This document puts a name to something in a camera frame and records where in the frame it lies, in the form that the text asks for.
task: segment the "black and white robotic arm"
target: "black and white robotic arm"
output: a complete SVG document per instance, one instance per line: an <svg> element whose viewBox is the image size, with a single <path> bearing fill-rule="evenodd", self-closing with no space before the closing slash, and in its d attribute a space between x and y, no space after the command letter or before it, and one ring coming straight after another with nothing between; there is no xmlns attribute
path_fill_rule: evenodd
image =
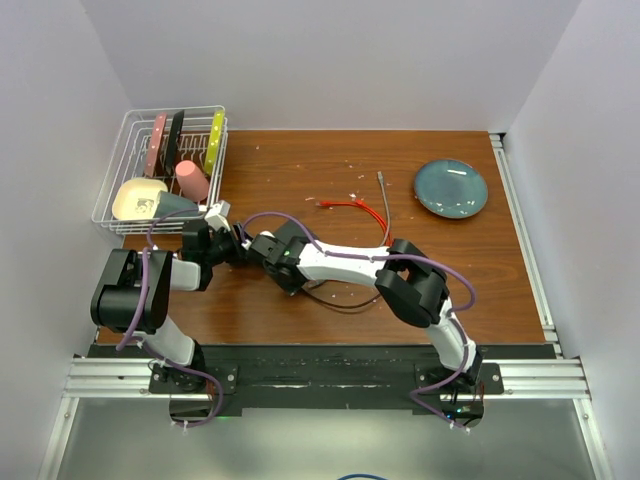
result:
<svg viewBox="0 0 640 480"><path fill-rule="evenodd" d="M203 291L216 265L248 262L264 268L289 295L307 282L322 280L376 288L400 320L426 329L446 370L460 370L460 378L467 385L476 384L482 356L451 312L443 271L411 260L362 260L323 253L367 258L394 254L424 257L413 244L396 239L391 247L378 248L328 245L318 240L314 245L291 221L273 233L262 232L251 238L242 226L228 223L228 210L228 204L221 202L204 219L184 225L181 260L172 252L160 250L149 255L149 290L135 335L158 354L179 365L203 368L198 365L202 361L200 346L167 315L169 291ZM91 316L97 325L120 333L129 328L140 297L140 255L130 250L112 252L91 304Z"/></svg>

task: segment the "red cable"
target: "red cable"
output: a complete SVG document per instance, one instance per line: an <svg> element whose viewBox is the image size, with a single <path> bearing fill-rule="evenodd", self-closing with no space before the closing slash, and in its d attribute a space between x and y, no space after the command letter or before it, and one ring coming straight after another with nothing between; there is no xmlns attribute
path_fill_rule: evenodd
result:
<svg viewBox="0 0 640 480"><path fill-rule="evenodd" d="M358 207L358 208L364 210L365 212L369 213L373 218L375 218L377 220L378 224L382 228L382 233L383 234L386 233L386 231L387 231L387 222L382 217L382 215L380 215L378 212L376 212L373 208L371 208L369 205L364 203L362 200L356 200L354 202L327 202L327 201L320 201L320 202L317 202L316 205L319 206L319 207ZM385 245L391 246L392 243L393 243L393 239L391 238L391 231L389 231L389 235L387 237Z"/></svg>

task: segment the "gray floor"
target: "gray floor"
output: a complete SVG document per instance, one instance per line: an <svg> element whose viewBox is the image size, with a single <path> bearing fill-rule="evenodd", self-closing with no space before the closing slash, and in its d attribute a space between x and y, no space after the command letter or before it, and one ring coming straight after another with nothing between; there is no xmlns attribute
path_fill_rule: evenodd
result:
<svg viewBox="0 0 640 480"><path fill-rule="evenodd" d="M573 403L499 400L471 435L403 411L246 410L184 436L166 400L82 400L60 479L593 479Z"/></svg>

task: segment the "white wire dish rack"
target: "white wire dish rack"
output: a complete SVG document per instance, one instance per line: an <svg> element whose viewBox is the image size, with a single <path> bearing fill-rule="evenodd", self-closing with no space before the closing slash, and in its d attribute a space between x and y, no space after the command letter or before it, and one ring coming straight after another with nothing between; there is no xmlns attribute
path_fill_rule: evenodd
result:
<svg viewBox="0 0 640 480"><path fill-rule="evenodd" d="M93 220L94 223L118 234L143 234L147 232L153 219L118 220L111 213L111 207L118 190L124 182L135 177L143 176L147 149L156 116L163 112L167 113L165 135L162 137L159 154L159 160L164 160L163 156L168 131L171 128L171 118L180 110L185 111L185 116L182 125L182 135L180 136L178 148L179 158L177 162L191 160L202 167L207 153L213 115L219 111L224 112L224 107L156 108L131 110L127 112L122 121L118 139L116 140L111 161L109 162L109 168L102 182L100 194L98 195L93 214L91 215L91 220ZM200 218L202 218L204 212L218 200L224 157L227 149L227 137L227 118L225 116L222 133L220 135L218 157L209 182L209 195L199 204L201 210ZM157 176L153 178L165 182L169 192L182 195L180 185L178 185L175 175ZM195 217L176 216L157 225L154 228L154 232L180 233L184 222L192 220L193 218Z"/></svg>

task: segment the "gray cup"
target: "gray cup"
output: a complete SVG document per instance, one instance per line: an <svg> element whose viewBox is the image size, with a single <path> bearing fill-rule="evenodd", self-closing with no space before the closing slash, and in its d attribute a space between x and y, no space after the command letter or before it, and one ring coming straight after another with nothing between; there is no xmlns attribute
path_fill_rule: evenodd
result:
<svg viewBox="0 0 640 480"><path fill-rule="evenodd" d="M193 212L185 212L177 216L197 217L198 215L200 215L200 212L198 211L198 205L187 198L181 197L179 195L174 195L173 193L160 192L156 201L158 202L158 207L153 214L154 218L164 217L165 215L177 212L179 210L189 209L193 209Z"/></svg>

